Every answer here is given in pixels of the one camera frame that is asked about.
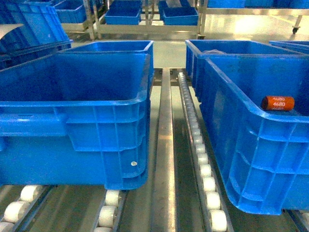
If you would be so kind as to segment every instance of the blue plastic crate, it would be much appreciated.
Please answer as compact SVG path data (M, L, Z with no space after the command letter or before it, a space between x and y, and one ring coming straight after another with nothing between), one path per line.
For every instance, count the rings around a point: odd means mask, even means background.
M309 58L211 57L205 71L200 108L232 204L309 210ZM263 111L266 95L292 96L295 109Z
M71 42L72 40L68 40L58 43L41 45L37 47L25 48L23 50L11 52L9 54L12 60L11 64L12 65L22 64L27 61L31 61L40 57L54 54L57 51L71 48Z
M0 40L0 52L67 41L55 8L4 2L0 4L0 24L24 24Z
M141 8L141 0L115 0L110 5L110 8Z
M144 184L149 61L58 53L0 71L0 184Z
M145 53L150 55L149 87L154 74L154 42L153 41L108 41L94 42L87 45L67 49L64 52L73 53Z
M166 3L165 0L159 1L158 8L159 8L160 20L163 20L163 12L164 9L168 8L168 4Z
M309 0L291 0L290 8L309 9Z
M165 8L163 11L165 25L196 26L198 13L194 7Z
M61 23L83 23L87 19L85 7L78 1L62 1L55 9Z
M205 58L209 56L234 56L238 55L301 55L298 52L270 46L254 41L230 40L187 40L186 69L195 88L195 93L200 101L203 94L203 76L205 75ZM206 54L205 51L218 50L225 54Z
M246 0L245 7L272 7L274 0Z
M271 45L309 54L309 41L269 41Z
M209 8L244 8L246 0L209 0Z
M138 25L140 22L140 8L110 8L105 14L106 24Z
M8 55L0 55L0 70L6 69L11 63L11 59Z

